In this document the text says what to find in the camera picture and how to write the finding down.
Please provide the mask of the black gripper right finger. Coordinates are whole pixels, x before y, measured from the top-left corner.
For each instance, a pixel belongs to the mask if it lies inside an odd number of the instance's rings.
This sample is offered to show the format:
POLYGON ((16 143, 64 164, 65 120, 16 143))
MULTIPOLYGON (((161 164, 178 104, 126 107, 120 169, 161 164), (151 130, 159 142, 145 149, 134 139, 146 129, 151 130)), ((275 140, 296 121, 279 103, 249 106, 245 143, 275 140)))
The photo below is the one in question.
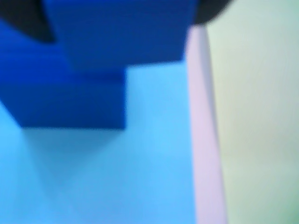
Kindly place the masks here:
POLYGON ((219 16, 232 0, 199 0, 193 25, 205 25, 219 16))

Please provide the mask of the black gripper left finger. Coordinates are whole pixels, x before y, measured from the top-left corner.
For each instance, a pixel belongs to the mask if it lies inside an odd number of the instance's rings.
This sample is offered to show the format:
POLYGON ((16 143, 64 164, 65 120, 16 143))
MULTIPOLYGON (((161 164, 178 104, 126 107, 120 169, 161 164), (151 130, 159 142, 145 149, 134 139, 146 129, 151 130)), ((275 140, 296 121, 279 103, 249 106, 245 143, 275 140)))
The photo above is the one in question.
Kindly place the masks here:
POLYGON ((0 18, 36 41, 43 43, 56 41, 42 0, 1 0, 0 18))

